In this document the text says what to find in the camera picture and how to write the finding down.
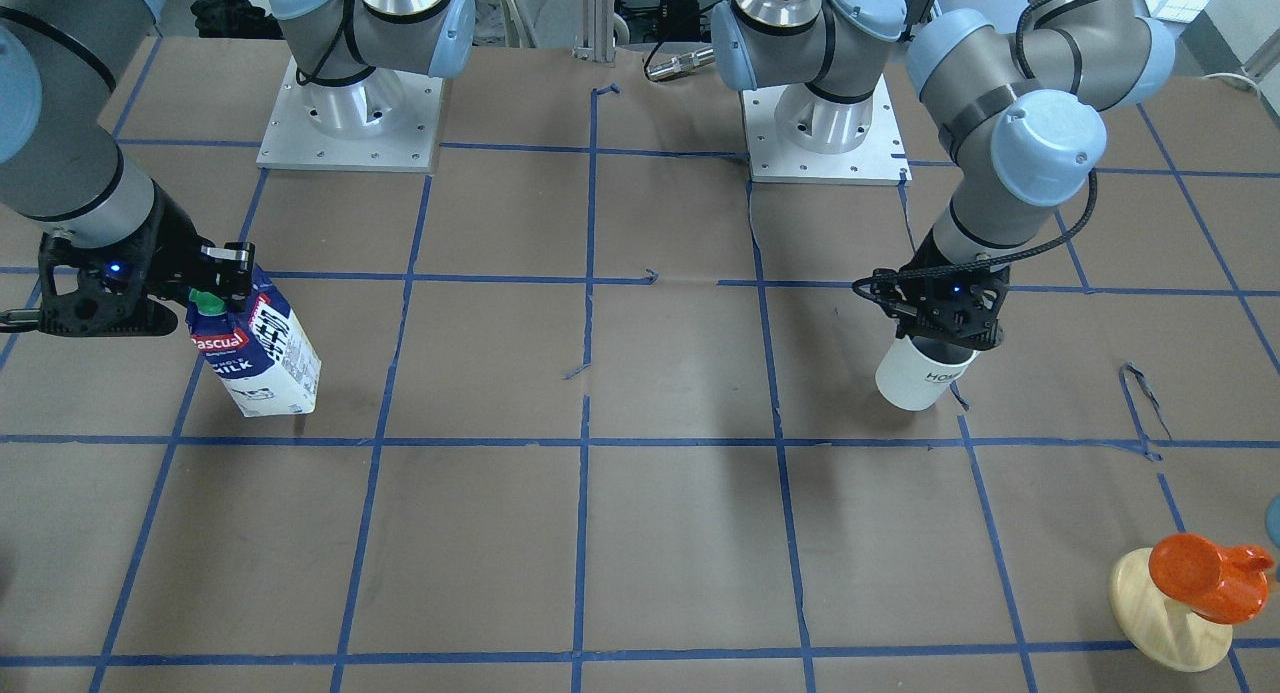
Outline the white mug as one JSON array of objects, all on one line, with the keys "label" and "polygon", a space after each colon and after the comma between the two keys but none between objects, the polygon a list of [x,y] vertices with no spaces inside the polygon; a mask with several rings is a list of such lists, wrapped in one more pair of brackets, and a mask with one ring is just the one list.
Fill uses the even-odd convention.
[{"label": "white mug", "polygon": [[908,411],[923,411],[959,379],[979,352],[923,336],[896,338],[876,369],[884,400]]}]

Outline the blue white milk carton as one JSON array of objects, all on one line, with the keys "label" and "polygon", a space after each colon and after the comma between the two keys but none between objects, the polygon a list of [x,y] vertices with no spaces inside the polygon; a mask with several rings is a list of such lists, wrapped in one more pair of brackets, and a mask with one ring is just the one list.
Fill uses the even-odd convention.
[{"label": "blue white milk carton", "polygon": [[247,418],[315,410],[321,360],[291,304],[253,269],[251,296],[238,313],[218,296],[191,291],[189,337]]}]

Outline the orange cup on stand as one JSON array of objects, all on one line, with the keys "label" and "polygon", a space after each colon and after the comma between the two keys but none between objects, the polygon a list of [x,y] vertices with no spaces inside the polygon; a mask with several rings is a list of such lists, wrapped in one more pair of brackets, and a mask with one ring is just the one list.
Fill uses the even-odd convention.
[{"label": "orange cup on stand", "polygon": [[1265,610],[1275,567],[1272,555],[1257,544],[1228,548],[1192,533],[1162,539],[1148,557],[1162,594],[1222,625],[1247,623]]}]

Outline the aluminium frame post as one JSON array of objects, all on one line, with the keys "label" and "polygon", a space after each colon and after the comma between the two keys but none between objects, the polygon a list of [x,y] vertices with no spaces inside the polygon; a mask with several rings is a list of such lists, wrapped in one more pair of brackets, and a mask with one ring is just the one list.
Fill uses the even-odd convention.
[{"label": "aluminium frame post", "polygon": [[614,0],[579,0],[573,56],[613,67],[614,45]]}]

